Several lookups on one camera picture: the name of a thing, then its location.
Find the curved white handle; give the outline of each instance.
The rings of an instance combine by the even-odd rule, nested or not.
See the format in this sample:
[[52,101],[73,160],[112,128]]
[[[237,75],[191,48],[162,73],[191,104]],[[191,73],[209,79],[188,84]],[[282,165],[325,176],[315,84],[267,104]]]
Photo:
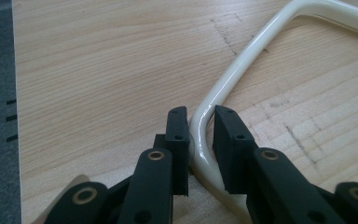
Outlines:
[[199,182],[242,220],[249,220],[246,198],[225,191],[217,162],[206,144],[206,128],[215,105],[221,105],[258,54],[294,17],[319,16],[358,30],[358,7],[335,0],[294,0],[278,12],[220,77],[190,121],[192,169]]

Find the light wood surface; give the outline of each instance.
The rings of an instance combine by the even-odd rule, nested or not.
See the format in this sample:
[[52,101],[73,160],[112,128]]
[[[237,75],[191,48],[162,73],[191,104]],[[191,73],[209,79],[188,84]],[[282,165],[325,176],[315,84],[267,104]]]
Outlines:
[[[23,222],[77,175],[108,187],[131,175],[167,112],[191,116],[287,2],[14,0]],[[293,20],[225,106],[311,183],[358,181],[357,33]],[[240,223],[194,176],[189,190],[174,223]]]

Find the wood grain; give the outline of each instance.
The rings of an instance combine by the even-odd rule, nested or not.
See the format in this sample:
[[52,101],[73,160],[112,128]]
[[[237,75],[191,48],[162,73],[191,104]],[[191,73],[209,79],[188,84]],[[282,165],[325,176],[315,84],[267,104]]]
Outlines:
[[[169,109],[185,105],[191,116],[286,3],[14,0],[23,222],[77,175],[107,186],[130,175]],[[225,105],[313,184],[331,191],[358,181],[357,33],[294,19]],[[189,182],[174,223],[240,223]]]

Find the tube bend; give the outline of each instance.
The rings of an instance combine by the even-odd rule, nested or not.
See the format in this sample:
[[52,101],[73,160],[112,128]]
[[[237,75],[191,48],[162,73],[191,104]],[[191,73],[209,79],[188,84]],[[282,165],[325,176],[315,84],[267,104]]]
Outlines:
[[358,30],[358,7],[336,0],[294,0],[279,11],[255,36],[206,95],[190,121],[191,167],[199,182],[241,220],[249,221],[246,196],[225,191],[219,167],[206,144],[206,128],[215,105],[221,105],[263,48],[293,18],[300,15],[323,17]]

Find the glossy white rod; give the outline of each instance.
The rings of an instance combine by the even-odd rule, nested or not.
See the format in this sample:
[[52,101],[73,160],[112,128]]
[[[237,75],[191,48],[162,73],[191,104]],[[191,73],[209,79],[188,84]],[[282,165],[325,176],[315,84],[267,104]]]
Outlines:
[[243,73],[258,54],[293,18],[300,15],[318,16],[358,30],[358,7],[335,0],[294,0],[278,12],[243,50],[228,70],[220,77],[190,121],[192,135],[191,166],[199,182],[221,203],[243,221],[249,220],[245,196],[229,195],[225,189],[217,162],[206,144],[206,128],[215,105],[221,105]]

